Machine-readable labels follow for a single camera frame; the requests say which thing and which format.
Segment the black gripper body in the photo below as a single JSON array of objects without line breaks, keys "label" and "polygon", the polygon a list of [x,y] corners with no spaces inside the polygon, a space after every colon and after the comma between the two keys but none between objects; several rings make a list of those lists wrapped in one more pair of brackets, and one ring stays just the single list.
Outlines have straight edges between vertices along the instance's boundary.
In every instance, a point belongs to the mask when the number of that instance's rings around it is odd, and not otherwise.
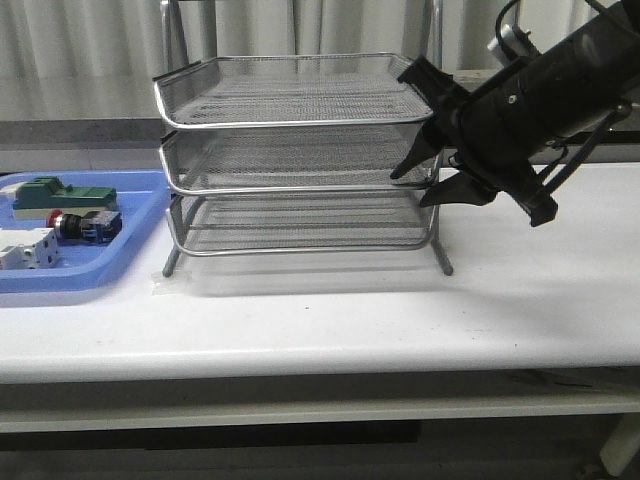
[{"label": "black gripper body", "polygon": [[398,77],[417,90],[430,106],[431,121],[449,137],[454,167],[479,182],[508,194],[540,226],[555,219],[558,204],[543,193],[542,180],[529,162],[525,143],[510,131],[498,104],[504,100],[494,88],[475,96],[431,64],[418,57]]}]

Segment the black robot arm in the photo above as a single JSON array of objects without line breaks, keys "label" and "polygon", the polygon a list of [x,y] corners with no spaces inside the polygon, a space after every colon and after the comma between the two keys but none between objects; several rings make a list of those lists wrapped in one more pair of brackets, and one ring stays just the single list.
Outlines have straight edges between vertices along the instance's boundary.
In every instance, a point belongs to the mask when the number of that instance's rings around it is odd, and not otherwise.
[{"label": "black robot arm", "polygon": [[428,188],[421,206],[483,206],[505,192],[531,226],[553,220],[553,192],[630,115],[639,86],[638,2],[590,5],[597,16],[545,53],[519,28],[496,22],[490,48],[504,67],[472,92],[418,57],[398,80],[433,115],[391,178],[451,146],[458,172]]}]

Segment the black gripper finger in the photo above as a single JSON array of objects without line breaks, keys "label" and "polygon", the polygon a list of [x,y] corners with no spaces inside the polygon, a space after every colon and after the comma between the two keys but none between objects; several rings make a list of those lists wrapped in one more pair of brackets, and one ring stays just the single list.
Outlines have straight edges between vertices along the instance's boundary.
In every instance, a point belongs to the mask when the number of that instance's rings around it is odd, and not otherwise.
[{"label": "black gripper finger", "polygon": [[392,180],[403,177],[424,161],[437,156],[447,145],[449,137],[434,122],[427,121],[420,128],[406,157],[393,169]]},{"label": "black gripper finger", "polygon": [[459,172],[428,188],[420,200],[420,206],[430,207],[444,204],[484,206],[493,202],[495,198],[495,189],[464,172]]}]

